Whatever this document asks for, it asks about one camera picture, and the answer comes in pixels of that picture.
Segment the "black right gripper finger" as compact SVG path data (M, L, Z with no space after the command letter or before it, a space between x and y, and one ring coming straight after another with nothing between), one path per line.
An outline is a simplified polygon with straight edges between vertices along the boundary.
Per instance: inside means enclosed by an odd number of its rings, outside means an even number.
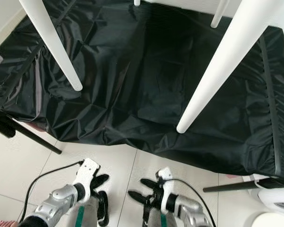
M154 181L151 179L140 179L140 183L150 188L153 191L161 190L161 181Z
M153 205L154 195L142 195L138 191L129 190L129 197L131 197L134 201L141 203L142 205Z

